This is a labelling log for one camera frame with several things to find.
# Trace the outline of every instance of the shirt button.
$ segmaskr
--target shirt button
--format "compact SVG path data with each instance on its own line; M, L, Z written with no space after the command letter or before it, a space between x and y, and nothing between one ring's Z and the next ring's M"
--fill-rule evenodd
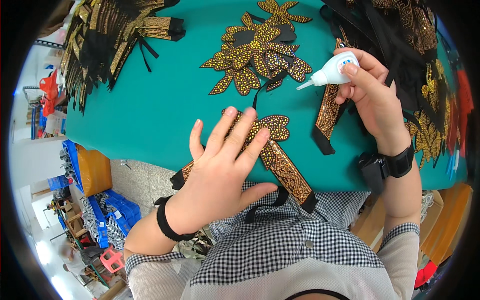
M305 247L307 247L308 249L313 248L313 242L311 240L306 240Z

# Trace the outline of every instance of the wrist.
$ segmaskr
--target wrist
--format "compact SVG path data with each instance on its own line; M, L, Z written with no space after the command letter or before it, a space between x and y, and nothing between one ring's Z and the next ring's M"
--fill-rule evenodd
M409 148L412 143L410 134L405 127L395 133L375 137L375 140L378 153L386 156L397 156Z
M173 195L165 204L165 217L170 228L179 235L195 233L202 228L198 217L188 213L190 207L183 205L180 192Z

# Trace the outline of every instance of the checkered shirt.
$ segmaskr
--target checkered shirt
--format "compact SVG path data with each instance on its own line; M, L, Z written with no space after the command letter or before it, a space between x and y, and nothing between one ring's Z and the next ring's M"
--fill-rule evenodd
M243 190L255 185L245 182ZM210 229L217 244L210 250L190 285L227 285L267 275L311 257L331 264L383 268L378 256L347 230L369 192L316 193L315 210L308 214L289 197L280 207L260 207L255 222L245 224L247 212L260 204L272 204L278 192L268 194L239 214L213 222ZM407 231L419 232L414 223L397 226L382 247ZM172 252L160 256L133 254L126 263L127 275L147 261L179 259Z

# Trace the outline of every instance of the pink plastic stool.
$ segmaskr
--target pink plastic stool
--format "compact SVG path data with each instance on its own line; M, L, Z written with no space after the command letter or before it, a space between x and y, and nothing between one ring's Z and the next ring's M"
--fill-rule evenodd
M110 246L101 256L100 261L102 262L103 266L110 271L111 273L115 273L118 270L122 269L125 265L121 261L121 252L115 252L112 249L113 246ZM110 254L110 258L106 259L105 255ZM114 269L112 266L113 264L118 264L119 267Z

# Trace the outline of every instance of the white cloth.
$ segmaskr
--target white cloth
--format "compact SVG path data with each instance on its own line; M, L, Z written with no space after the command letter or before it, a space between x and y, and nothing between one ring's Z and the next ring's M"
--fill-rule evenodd
M85 267L84 261L82 260L82 256L80 255L80 251L77 251L73 254L73 259L70 261L68 258L62 258L63 262L67 265L67 268L70 272L74 273L75 275L85 275Z

